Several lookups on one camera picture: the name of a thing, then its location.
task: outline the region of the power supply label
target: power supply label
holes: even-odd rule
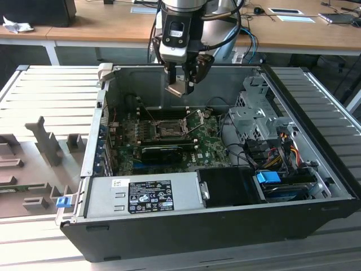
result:
[[[149,213],[174,210],[170,180],[129,183],[128,212]]]

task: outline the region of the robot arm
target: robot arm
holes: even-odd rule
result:
[[[239,10],[244,0],[233,11],[207,15],[218,9],[219,0],[160,0],[158,10],[162,12],[162,35],[151,41],[157,60],[164,65],[168,90],[176,96],[193,92],[194,84],[202,81],[210,70],[214,58],[200,52],[209,51],[232,41],[241,28]],[[229,39],[213,46],[201,42],[204,22],[223,19],[237,13],[238,30]],[[177,81],[175,66],[182,65],[184,81]]]

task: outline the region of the paper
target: paper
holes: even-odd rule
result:
[[[32,31],[34,28],[30,26],[30,24],[27,23],[15,23],[13,21],[7,20],[4,16],[4,23],[2,24],[3,27],[5,27],[7,30],[9,30],[12,33],[18,34],[19,32],[26,32],[26,31]]]
[[[297,21],[301,23],[314,23],[313,19],[309,17],[300,17],[300,16],[283,16],[283,15],[277,15],[277,17],[281,21]]]

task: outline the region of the workbench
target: workbench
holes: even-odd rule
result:
[[[71,27],[35,25],[35,31],[19,34],[1,28],[0,44],[44,46],[52,65],[59,65],[55,50],[58,46],[95,47],[97,59],[101,58],[101,47],[147,48],[154,14],[132,14],[132,3],[115,2],[113,5],[103,5],[103,1],[75,2],[77,14]],[[254,5],[242,8],[242,13],[253,14],[255,5],[261,5],[267,14],[271,14],[269,7],[293,8],[301,10],[303,16],[311,16],[315,21],[295,23],[281,21],[276,16],[272,17],[275,21],[268,16],[254,16],[250,21],[250,27],[252,33],[258,37],[259,52],[323,55],[361,53],[360,29],[351,25],[327,25],[322,18],[313,17],[320,12],[333,12],[331,8],[321,6],[319,0],[253,0],[252,4]],[[357,7],[357,4],[344,1],[333,1],[332,5],[339,12],[341,7]],[[237,56],[246,51],[249,45],[249,38],[240,36],[235,47]]]

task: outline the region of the black computer case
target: black computer case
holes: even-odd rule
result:
[[[74,0],[0,0],[0,21],[3,16],[31,26],[68,27],[76,14]]]

